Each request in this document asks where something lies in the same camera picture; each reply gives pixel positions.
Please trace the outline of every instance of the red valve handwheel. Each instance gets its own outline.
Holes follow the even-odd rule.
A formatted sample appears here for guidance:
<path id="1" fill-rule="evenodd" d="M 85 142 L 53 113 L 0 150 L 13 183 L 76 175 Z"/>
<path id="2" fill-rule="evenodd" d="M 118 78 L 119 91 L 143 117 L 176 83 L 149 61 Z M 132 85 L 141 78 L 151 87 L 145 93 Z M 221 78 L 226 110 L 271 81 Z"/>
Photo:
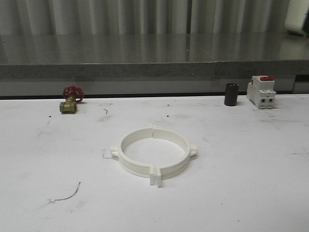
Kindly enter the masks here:
<path id="1" fill-rule="evenodd" d="M 69 96 L 74 96 L 76 98 L 76 102 L 81 102 L 85 96 L 82 89 L 76 86 L 69 86 L 63 90 L 62 96 L 66 99 Z"/>

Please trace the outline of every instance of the gray countertop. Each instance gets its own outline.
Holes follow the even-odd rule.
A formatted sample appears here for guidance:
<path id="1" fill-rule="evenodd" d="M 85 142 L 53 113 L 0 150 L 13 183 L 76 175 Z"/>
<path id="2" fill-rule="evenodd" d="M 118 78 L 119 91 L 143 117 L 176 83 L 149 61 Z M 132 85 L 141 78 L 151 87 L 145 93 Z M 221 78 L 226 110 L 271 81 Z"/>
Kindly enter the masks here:
<path id="1" fill-rule="evenodd" d="M 59 95 L 71 84 L 88 94 L 224 92 L 228 82 L 246 91 L 252 75 L 274 75 L 276 91 L 292 91 L 295 75 L 309 73 L 309 39 L 284 32 L 1 36 L 0 73 L 2 96 Z"/>

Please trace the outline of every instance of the red breaker switch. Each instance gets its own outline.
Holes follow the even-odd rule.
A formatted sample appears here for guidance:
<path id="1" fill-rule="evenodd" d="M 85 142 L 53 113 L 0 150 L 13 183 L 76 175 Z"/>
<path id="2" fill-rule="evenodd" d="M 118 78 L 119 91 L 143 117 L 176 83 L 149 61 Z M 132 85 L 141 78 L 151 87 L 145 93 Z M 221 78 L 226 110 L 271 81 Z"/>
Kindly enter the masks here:
<path id="1" fill-rule="evenodd" d="M 276 79 L 276 77 L 274 76 L 261 76 L 260 80 L 261 81 L 274 81 Z"/>

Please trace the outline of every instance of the small wire piece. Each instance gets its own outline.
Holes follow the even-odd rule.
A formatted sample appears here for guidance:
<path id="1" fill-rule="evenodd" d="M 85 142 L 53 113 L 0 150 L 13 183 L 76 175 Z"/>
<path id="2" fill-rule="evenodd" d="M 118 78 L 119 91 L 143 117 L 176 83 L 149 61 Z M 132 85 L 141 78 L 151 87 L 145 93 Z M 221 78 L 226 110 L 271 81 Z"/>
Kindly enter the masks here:
<path id="1" fill-rule="evenodd" d="M 54 200 L 54 201 L 64 201 L 64 200 L 70 199 L 71 197 L 73 197 L 73 196 L 77 193 L 80 184 L 81 184 L 81 183 L 79 182 L 79 183 L 78 183 L 78 186 L 77 186 L 77 189 L 76 189 L 75 193 L 73 193 L 73 195 L 71 195 L 71 196 L 69 196 L 69 197 L 67 197 L 67 198 L 64 198 L 64 199 L 56 199 L 56 200 Z"/>

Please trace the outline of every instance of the black cylinder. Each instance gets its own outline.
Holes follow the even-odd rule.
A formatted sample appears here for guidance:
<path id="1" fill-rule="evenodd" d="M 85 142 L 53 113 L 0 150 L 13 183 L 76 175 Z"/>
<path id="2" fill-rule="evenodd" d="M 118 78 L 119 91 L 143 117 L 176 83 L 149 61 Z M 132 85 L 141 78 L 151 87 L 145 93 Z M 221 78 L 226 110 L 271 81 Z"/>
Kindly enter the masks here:
<path id="1" fill-rule="evenodd" d="M 235 106 L 237 104 L 238 84 L 226 84 L 224 105 Z"/>

